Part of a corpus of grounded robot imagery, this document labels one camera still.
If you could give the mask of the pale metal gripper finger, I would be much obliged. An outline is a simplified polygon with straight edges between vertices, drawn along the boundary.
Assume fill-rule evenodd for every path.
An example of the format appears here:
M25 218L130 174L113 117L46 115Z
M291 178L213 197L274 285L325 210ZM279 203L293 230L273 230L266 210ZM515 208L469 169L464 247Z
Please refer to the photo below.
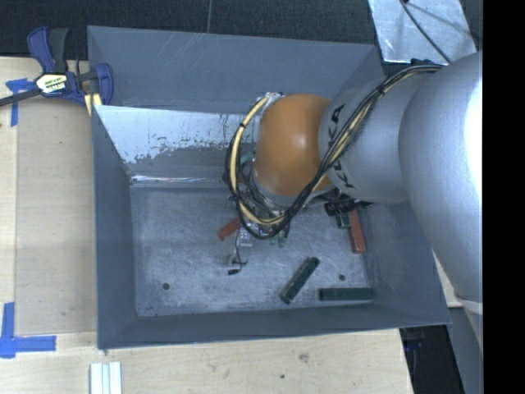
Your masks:
M242 249L251 248L252 246L253 243L250 234L247 231L237 231L230 264L236 267L245 266L247 261L242 257Z

